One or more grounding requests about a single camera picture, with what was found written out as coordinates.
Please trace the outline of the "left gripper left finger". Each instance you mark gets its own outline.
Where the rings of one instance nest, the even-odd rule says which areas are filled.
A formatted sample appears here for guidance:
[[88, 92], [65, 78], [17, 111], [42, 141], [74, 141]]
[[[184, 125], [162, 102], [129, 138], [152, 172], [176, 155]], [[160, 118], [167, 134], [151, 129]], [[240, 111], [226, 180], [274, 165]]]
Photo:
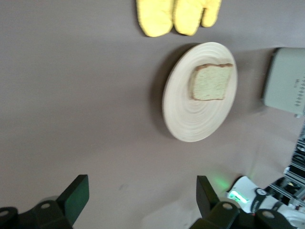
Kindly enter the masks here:
[[72, 229], [88, 200], [88, 175], [78, 175], [55, 200], [45, 200], [21, 214], [15, 207], [2, 207], [0, 227], [2, 229]]

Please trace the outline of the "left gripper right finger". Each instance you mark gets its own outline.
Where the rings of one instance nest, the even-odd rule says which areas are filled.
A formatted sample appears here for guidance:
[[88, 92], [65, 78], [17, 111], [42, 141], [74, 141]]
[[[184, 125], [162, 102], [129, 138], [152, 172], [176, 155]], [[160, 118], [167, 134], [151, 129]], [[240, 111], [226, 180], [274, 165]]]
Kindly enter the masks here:
[[206, 176], [196, 181], [196, 201], [202, 215], [193, 229], [293, 229], [294, 226], [279, 212], [260, 209], [245, 213], [233, 203], [220, 201]]

